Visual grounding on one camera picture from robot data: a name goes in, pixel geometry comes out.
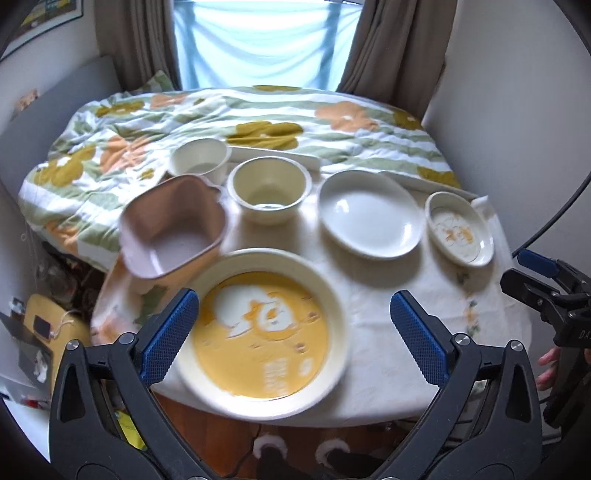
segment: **phone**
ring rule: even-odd
[[[51,323],[43,320],[40,316],[35,315],[33,320],[33,331],[41,335],[44,339],[49,340],[51,336]]]

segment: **gray panel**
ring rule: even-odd
[[[120,91],[111,57],[100,57],[43,93],[8,124],[0,135],[0,180],[15,201],[27,174],[47,161],[49,147],[76,110]]]

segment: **wooden floor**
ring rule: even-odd
[[[218,475],[232,472],[238,460],[249,451],[257,424],[205,413],[162,396],[157,398],[176,429]],[[406,435],[403,430],[385,428],[384,425],[330,430],[276,427],[273,430],[287,444],[290,465],[305,472],[311,472],[316,467],[314,453],[324,440],[338,437],[349,444],[352,452],[370,453],[380,448],[392,448]],[[252,455],[242,466],[238,477],[256,478],[256,459]]]

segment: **window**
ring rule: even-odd
[[[286,85],[335,90],[362,0],[175,0],[184,89]]]

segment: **finger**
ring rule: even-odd
[[[548,351],[548,353],[545,353],[544,355],[542,355],[540,357],[540,359],[538,360],[538,365],[543,367],[545,365],[548,365],[550,362],[555,362],[559,358],[560,358],[560,347],[555,346],[555,347],[551,348]]]
[[[548,370],[535,379],[535,384],[540,391],[548,390],[554,386],[558,373],[558,364],[553,364]]]

